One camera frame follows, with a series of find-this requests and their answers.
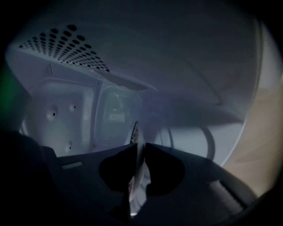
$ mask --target speaker grille hole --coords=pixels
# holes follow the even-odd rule
[[[46,57],[53,58],[62,64],[71,64],[77,67],[89,67],[94,70],[110,73],[109,68],[101,60],[92,46],[86,43],[86,38],[78,34],[75,25],[68,25],[65,29],[53,28],[47,32],[41,32],[31,37],[25,43],[19,45],[24,51],[34,51]]]

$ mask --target mounting hole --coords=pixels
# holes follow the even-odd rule
[[[46,112],[46,118],[48,121],[55,120],[58,115],[58,107],[56,105],[52,105]]]
[[[71,112],[73,112],[73,111],[75,111],[75,108],[76,108],[76,105],[75,104],[70,104],[70,106],[69,106],[69,110],[71,111]]]
[[[66,145],[65,145],[65,152],[69,153],[70,149],[72,148],[73,143],[71,141],[69,141]]]

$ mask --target perforated speaker grille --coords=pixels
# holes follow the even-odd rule
[[[64,64],[110,73],[107,65],[87,43],[85,37],[78,33],[75,25],[68,25],[61,31],[53,28],[48,32],[42,32],[27,40],[19,48],[38,52]]]

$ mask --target floor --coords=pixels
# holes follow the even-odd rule
[[[258,89],[246,126],[224,168],[260,196],[272,188],[283,163],[283,81]]]

